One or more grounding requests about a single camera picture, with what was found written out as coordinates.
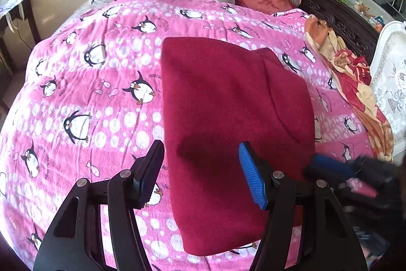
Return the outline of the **pink penguin fleece blanket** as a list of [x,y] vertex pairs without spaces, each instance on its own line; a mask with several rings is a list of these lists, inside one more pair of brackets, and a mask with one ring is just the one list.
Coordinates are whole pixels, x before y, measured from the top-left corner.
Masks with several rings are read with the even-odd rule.
[[306,13],[215,0],[121,0],[65,22],[31,53],[1,129],[1,233],[28,267],[82,177],[106,180],[164,137],[160,57],[167,37],[270,48],[309,88],[316,150],[370,155],[367,132],[305,46]]

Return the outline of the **white ornate chair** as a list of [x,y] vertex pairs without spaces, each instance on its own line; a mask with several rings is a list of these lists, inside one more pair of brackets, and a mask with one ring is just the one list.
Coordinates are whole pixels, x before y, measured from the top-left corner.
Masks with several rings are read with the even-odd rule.
[[405,156],[405,22],[384,26],[371,62],[371,88],[394,134],[394,163]]

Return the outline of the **dark red fleece sweater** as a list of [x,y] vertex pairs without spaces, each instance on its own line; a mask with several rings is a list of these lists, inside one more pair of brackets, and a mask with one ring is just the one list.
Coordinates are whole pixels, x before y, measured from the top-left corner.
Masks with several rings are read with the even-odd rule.
[[262,237],[268,213],[254,203],[238,148],[303,180],[315,152],[304,79],[273,50],[208,38],[169,37],[161,57],[164,146],[174,220],[184,250],[206,256]]

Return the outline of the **dark wooden desk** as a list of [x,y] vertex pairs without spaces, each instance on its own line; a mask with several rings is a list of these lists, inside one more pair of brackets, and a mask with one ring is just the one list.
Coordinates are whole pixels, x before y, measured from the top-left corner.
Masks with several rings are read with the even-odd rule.
[[10,73],[16,71],[16,65],[4,41],[4,32],[9,29],[19,36],[21,42],[29,50],[33,50],[33,47],[21,38],[19,23],[24,21],[28,22],[34,45],[41,42],[42,38],[37,27],[31,0],[8,0],[1,4],[1,62]]

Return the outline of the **orange red floral blanket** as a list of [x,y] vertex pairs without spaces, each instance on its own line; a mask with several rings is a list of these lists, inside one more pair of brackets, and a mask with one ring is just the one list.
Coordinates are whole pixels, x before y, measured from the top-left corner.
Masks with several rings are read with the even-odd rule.
[[371,150],[379,160],[391,162],[394,134],[379,109],[372,88],[369,65],[364,56],[355,55],[327,22],[310,15],[304,23],[306,40],[332,74],[340,95],[350,104],[366,128]]

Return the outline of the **dark carved wooden headboard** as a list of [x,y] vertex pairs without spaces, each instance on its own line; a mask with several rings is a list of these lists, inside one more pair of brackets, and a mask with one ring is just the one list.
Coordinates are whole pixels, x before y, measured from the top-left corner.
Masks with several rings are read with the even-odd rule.
[[379,33],[354,10],[339,0],[301,0],[299,7],[326,21],[355,55],[371,64]]

